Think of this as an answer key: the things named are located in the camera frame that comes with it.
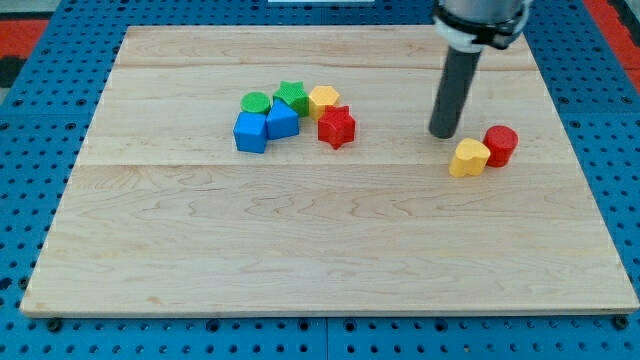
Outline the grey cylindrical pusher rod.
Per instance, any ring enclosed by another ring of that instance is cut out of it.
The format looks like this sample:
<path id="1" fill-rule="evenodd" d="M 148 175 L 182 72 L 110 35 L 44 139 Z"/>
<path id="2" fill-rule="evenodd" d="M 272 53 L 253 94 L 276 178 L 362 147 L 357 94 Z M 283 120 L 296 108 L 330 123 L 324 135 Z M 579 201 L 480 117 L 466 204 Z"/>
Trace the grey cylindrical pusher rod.
<path id="1" fill-rule="evenodd" d="M 448 48 L 428 127 L 434 137 L 455 135 L 480 55 Z"/>

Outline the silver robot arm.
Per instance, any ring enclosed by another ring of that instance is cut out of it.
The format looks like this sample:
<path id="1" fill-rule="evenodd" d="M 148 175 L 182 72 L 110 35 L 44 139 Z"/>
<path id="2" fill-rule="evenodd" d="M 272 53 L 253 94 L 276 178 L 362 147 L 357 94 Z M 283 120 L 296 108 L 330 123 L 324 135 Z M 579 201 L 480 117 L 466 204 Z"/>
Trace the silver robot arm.
<path id="1" fill-rule="evenodd" d="M 429 122 L 440 139 L 454 136 L 483 50 L 507 49 L 522 33 L 530 0 L 437 0 L 433 20 L 448 43 Z"/>

